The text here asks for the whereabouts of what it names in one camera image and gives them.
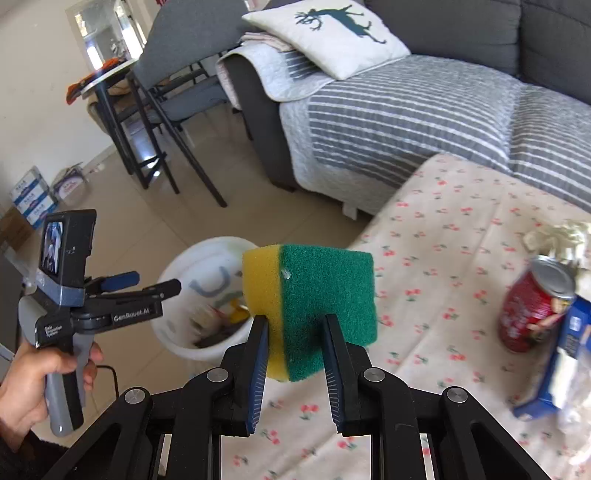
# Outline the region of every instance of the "plastic bag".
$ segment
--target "plastic bag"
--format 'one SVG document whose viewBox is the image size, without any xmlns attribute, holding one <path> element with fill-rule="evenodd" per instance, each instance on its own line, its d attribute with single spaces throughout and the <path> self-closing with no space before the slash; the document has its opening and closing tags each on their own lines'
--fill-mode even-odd
<svg viewBox="0 0 591 480">
<path fill-rule="evenodd" d="M 591 457 L 591 340 L 579 352 L 579 366 L 570 384 L 566 406 L 558 413 L 558 427 L 566 446 L 576 452 L 570 459 L 578 465 Z"/>
</svg>

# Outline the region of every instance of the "cherry print tablecloth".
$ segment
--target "cherry print tablecloth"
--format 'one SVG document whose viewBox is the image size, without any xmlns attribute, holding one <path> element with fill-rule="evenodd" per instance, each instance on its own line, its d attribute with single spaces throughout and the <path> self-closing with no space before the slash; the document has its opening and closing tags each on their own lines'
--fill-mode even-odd
<svg viewBox="0 0 591 480">
<path fill-rule="evenodd" d="M 518 180 L 437 155 L 352 246 L 374 256 L 373 365 L 422 390 L 466 387 L 561 480 L 590 478 L 589 466 L 569 465 L 554 417 L 524 423 L 511 414 L 537 353 L 508 352 L 496 319 L 527 262 L 521 235 L 566 218 L 591 221 L 578 207 Z M 426 439 L 423 446 L 428 460 Z M 365 480 L 369 466 L 369 438 L 336 434 L 323 372 L 295 384 L 268 379 L 255 435 L 223 440 L 226 479 Z"/>
</svg>

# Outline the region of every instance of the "sofa armrest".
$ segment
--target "sofa armrest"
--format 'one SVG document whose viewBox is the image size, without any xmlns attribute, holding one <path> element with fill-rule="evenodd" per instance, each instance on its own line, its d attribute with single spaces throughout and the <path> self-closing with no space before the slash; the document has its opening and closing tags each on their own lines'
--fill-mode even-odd
<svg viewBox="0 0 591 480">
<path fill-rule="evenodd" d="M 299 188 L 291 166 L 290 149 L 281 126 L 279 103 L 267 96 L 256 70 L 247 59 L 240 55 L 230 55 L 226 58 L 225 65 L 252 135 L 254 149 L 267 177 L 278 187 L 288 190 Z"/>
</svg>

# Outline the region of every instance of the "metal screw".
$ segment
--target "metal screw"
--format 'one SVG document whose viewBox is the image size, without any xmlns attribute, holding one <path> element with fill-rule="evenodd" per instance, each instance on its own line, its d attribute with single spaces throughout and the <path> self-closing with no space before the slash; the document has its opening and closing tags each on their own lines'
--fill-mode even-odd
<svg viewBox="0 0 591 480">
<path fill-rule="evenodd" d="M 207 372 L 207 379 L 210 382 L 219 383 L 228 378 L 228 372 L 223 368 L 213 368 Z"/>
<path fill-rule="evenodd" d="M 468 392 L 460 387 L 453 387 L 447 390 L 447 398 L 455 403 L 464 403 L 468 399 Z"/>
<path fill-rule="evenodd" d="M 135 405 L 136 403 L 142 403 L 145 398 L 146 393 L 141 388 L 134 388 L 125 394 L 125 401 L 127 403 L 131 403 L 132 405 Z"/>
<path fill-rule="evenodd" d="M 386 374 L 384 373 L 384 370 L 372 367 L 363 372 L 363 377 L 370 382 L 381 382 L 386 378 Z"/>
</svg>

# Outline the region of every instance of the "human hand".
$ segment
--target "human hand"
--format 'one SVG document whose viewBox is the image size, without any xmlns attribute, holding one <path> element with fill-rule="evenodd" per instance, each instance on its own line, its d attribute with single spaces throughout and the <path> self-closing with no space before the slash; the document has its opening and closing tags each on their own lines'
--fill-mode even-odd
<svg viewBox="0 0 591 480">
<path fill-rule="evenodd" d="M 84 389 L 91 391 L 96 378 L 96 362 L 103 361 L 100 347 L 93 343 L 84 367 Z M 47 418 L 43 396 L 45 376 L 69 374 L 76 370 L 76 358 L 57 348 L 37 350 L 26 340 L 0 385 L 0 436 L 17 452 L 33 425 Z"/>
</svg>

